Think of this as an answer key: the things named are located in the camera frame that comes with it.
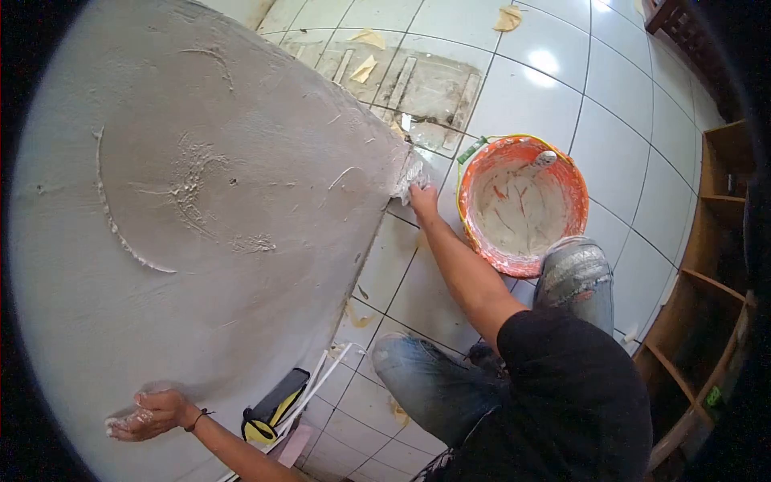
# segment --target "black bracelet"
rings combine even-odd
[[[192,432],[193,430],[195,430],[195,424],[198,423],[198,419],[200,419],[204,415],[211,415],[212,413],[217,413],[217,412],[210,412],[209,410],[202,409],[198,414],[198,416],[195,417],[195,422],[193,422],[193,425],[186,428],[185,432]]]

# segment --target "ripped jeans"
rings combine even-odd
[[[533,310],[560,306],[613,335],[613,275],[591,239],[560,240],[545,254],[540,272]],[[403,333],[378,339],[372,363],[407,415],[451,448],[459,447],[510,392],[508,380]]]

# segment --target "right hand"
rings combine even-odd
[[[421,226],[425,227],[427,221],[439,215],[439,208],[437,207],[439,195],[434,186],[420,189],[417,184],[413,184],[409,187],[409,195],[412,210],[415,211]]]
[[[174,389],[139,392],[134,395],[134,402],[138,407],[129,415],[105,420],[108,436],[124,442],[140,442],[175,426],[189,427],[200,415],[200,410]]]

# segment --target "bucket handle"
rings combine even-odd
[[[562,152],[560,152],[558,149],[556,149],[554,146],[552,146],[545,140],[541,139],[540,137],[535,137],[530,134],[507,134],[505,136],[486,136],[486,137],[480,136],[480,138],[475,143],[471,144],[471,146],[469,146],[468,149],[466,149],[462,154],[460,154],[456,158],[456,161],[458,162],[458,181],[455,186],[455,207],[458,210],[458,216],[460,217],[460,221],[463,223],[463,227],[466,231],[466,234],[472,238],[476,246],[480,246],[479,240],[476,239],[476,236],[474,235],[473,231],[471,231],[471,228],[469,227],[468,221],[460,212],[460,181],[461,181],[461,178],[463,177],[461,167],[469,159],[469,157],[471,157],[472,154],[477,152],[484,144],[490,143],[489,139],[503,139],[504,137],[529,137],[531,139],[535,139],[541,142],[542,144],[546,144],[547,146],[549,146],[549,149],[554,151],[557,154],[557,157],[562,159],[564,162],[570,164],[571,166],[575,166],[575,164],[570,158],[566,157],[564,154],[562,154]]]

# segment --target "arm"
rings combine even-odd
[[[500,327],[511,315],[528,310],[506,289],[498,272],[442,219],[435,187],[410,187],[412,209],[426,233],[429,246],[453,299],[488,345],[498,352]]]
[[[107,435],[126,442],[139,442],[176,426],[190,427],[192,434],[242,480],[249,482],[301,482],[287,467],[268,458],[257,447],[225,429],[176,390],[137,393],[139,408],[129,416],[107,419]]]

